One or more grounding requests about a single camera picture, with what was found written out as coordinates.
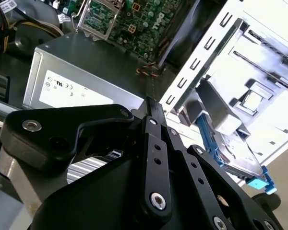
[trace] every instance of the power supply label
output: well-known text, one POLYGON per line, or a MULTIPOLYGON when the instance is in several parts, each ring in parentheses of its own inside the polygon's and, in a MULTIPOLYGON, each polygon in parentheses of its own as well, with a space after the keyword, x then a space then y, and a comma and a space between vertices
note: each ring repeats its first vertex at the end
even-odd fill
POLYGON ((47 70, 39 101, 52 107, 113 104, 113 100, 47 70))

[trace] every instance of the rectangular slot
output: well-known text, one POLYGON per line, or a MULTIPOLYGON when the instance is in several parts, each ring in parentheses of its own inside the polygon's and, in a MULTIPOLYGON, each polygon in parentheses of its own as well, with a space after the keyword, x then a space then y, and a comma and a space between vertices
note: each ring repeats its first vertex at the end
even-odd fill
POLYGON ((168 98, 168 100, 167 100, 167 104, 168 105, 170 105, 172 102, 173 102, 173 100, 175 99, 175 97, 173 97, 173 95, 171 95, 169 98, 168 98))
POLYGON ((232 14, 229 16, 229 12, 227 12, 225 17, 221 21, 220 26, 222 26, 224 28, 228 24, 228 22, 230 21, 231 18, 232 18, 232 14))
POLYGON ((196 67, 198 66, 198 64, 199 64, 200 62, 201 62, 201 61, 196 58, 195 61, 194 61, 194 62, 192 63, 192 65, 190 66, 190 69, 195 70, 196 67))
POLYGON ((184 81, 184 78, 182 78, 182 79, 180 80, 179 84, 177 85, 177 87, 181 89, 186 82, 187 82, 187 80, 184 81))
POLYGON ((208 42, 204 46, 204 49, 209 50, 215 41, 216 41, 215 39, 212 40, 212 37, 210 37, 208 42))

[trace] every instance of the metal slot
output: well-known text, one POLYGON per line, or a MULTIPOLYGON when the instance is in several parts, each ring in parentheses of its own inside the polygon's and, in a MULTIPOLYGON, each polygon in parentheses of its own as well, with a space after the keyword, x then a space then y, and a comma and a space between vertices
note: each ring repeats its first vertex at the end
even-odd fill
POLYGON ((212 40, 212 37, 209 38, 208 42, 204 46, 204 49, 209 50, 211 46, 213 45, 213 43, 216 41, 215 39, 213 39, 213 41, 211 42, 211 40, 212 40))
POLYGON ((265 47, 271 49, 273 52, 280 55, 284 60, 288 61, 288 55, 281 52, 279 49, 275 48, 272 44, 264 40, 262 37, 260 37, 258 34, 256 34, 253 30, 249 30, 249 34, 255 37, 257 40, 259 40, 265 47))
POLYGON ((224 28, 228 24, 228 22, 230 21, 231 18, 232 18, 232 14, 229 16, 229 12, 227 12, 225 17, 221 21, 220 26, 222 26, 224 28))
POLYGON ((168 98, 168 100, 167 100, 167 104, 168 105, 170 105, 172 102, 173 102, 173 100, 175 99, 175 97, 173 97, 173 95, 171 95, 169 98, 168 98))
POLYGON ((190 66, 190 69, 195 70, 196 67, 200 64, 200 60, 198 60, 197 58, 194 60, 194 62, 192 63, 192 65, 190 66))
POLYGON ((245 60, 247 63, 251 64, 252 66, 254 66, 255 68, 257 68, 258 70, 262 71, 263 73, 265 73, 268 78, 270 78, 271 80, 275 81, 275 83, 280 84, 281 86, 285 87, 286 89, 288 89, 288 83, 284 82, 283 80, 279 79, 278 77, 274 76, 273 74, 269 73, 268 71, 266 71, 265 69, 261 68, 260 66, 258 66, 257 64, 255 64, 254 62, 252 62, 251 60, 247 59, 245 56, 243 56, 242 54, 238 53, 237 51, 234 51, 234 55, 242 58, 243 60, 245 60))
POLYGON ((182 88, 183 86, 184 86, 184 84, 187 82, 187 80, 185 80, 185 81, 183 81, 184 80, 184 78, 182 78, 181 80, 180 80, 180 82, 179 82, 179 84, 177 85, 177 87, 178 88, 182 88))

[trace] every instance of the hard drive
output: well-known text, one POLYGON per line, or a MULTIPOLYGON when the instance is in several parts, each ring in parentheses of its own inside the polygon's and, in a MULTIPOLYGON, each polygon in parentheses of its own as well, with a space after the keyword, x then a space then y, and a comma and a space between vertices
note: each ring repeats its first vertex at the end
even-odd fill
POLYGON ((261 177, 263 170, 260 163, 248 147, 247 142, 237 133, 225 136, 215 132, 214 139, 217 144, 217 153, 222 159, 224 169, 230 173, 246 177, 261 177))

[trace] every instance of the dell logo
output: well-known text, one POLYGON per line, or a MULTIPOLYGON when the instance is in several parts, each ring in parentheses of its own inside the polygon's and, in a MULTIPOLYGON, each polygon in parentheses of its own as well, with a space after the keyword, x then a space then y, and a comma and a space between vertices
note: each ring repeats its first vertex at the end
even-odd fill
POLYGON ((164 13, 160 13, 157 21, 155 22, 153 29, 159 29, 160 23, 162 23, 162 19, 164 18, 164 13))

